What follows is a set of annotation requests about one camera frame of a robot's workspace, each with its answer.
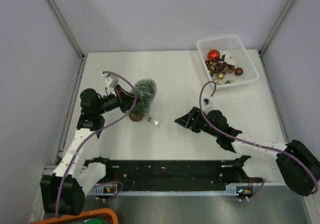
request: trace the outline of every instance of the gray floor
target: gray floor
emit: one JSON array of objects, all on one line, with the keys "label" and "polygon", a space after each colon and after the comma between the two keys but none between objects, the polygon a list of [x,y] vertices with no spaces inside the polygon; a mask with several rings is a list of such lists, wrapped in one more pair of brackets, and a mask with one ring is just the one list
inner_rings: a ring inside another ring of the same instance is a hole
[{"label": "gray floor", "polygon": [[106,203],[90,198],[85,210],[102,207],[113,209],[120,224],[311,223],[303,198],[285,187],[264,187],[250,202],[217,196],[119,196]]}]

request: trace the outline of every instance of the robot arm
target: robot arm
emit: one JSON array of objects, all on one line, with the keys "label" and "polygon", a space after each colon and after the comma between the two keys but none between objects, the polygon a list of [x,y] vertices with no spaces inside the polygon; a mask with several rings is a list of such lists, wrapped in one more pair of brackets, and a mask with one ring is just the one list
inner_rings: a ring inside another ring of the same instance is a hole
[{"label": "robot arm", "polygon": [[52,174],[44,175],[40,181],[45,212],[55,211],[61,179],[65,175],[74,155],[76,155],[76,158],[66,173],[62,186],[59,213],[79,215],[84,207],[86,195],[107,174],[108,164],[103,161],[90,163],[83,170],[86,156],[97,142],[100,132],[89,138],[78,152],[77,150],[85,139],[95,131],[103,128],[105,119],[102,114],[118,107],[125,113],[132,106],[135,97],[134,94],[125,91],[117,84],[119,79],[116,76],[105,76],[106,89],[108,88],[111,93],[102,97],[94,89],[82,91],[80,94],[82,110],[72,143]]},{"label": "robot arm", "polygon": [[193,107],[188,114],[175,120],[175,123],[195,133],[204,131],[216,138],[216,142],[224,150],[242,154],[241,167],[248,177],[261,177],[277,182],[284,182],[299,195],[308,196],[315,187],[314,182],[301,166],[290,157],[272,150],[260,148],[259,145],[275,147],[288,152],[299,159],[313,174],[317,181],[320,179],[320,162],[305,147],[303,143],[293,140],[290,143],[273,143],[248,136],[240,130],[230,127],[227,119],[219,110],[211,110],[206,114],[207,119],[219,130],[242,140],[256,143],[248,145],[231,139],[213,128],[204,120],[200,109]]}]

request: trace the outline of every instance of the gold ornament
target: gold ornament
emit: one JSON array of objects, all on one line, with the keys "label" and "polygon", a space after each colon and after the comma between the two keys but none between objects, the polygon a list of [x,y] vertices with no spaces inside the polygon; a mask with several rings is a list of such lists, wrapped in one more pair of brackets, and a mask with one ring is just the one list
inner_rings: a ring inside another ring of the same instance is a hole
[{"label": "gold ornament", "polygon": [[225,75],[223,73],[219,73],[217,76],[216,76],[219,80],[222,80]]}]

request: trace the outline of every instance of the tree base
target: tree base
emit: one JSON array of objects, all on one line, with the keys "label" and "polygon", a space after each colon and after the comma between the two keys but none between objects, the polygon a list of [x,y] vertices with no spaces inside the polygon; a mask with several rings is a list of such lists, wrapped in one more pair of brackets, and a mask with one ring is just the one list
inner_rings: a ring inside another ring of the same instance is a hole
[{"label": "tree base", "polygon": [[142,121],[142,119],[144,118],[144,115],[133,115],[130,113],[129,118],[134,122],[139,122],[139,121]]}]

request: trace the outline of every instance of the white plastic basket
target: white plastic basket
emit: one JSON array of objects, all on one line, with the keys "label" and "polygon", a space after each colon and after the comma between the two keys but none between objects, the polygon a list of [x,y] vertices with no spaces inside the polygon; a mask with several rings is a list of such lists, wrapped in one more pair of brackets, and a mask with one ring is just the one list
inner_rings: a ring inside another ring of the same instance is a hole
[{"label": "white plastic basket", "polygon": [[[209,80],[216,79],[216,74],[214,77],[210,76],[205,63],[210,50],[218,50],[221,56],[225,55],[225,62],[230,65],[235,65],[236,68],[240,67],[244,70],[244,73],[240,76],[236,76],[234,73],[226,74],[222,80],[218,81],[220,85],[217,85],[217,89],[236,87],[251,83],[259,78],[259,73],[257,72],[256,67],[248,55],[243,43],[237,36],[229,35],[208,38],[199,40],[196,44]],[[233,80],[234,83],[225,84],[227,80]]]}]

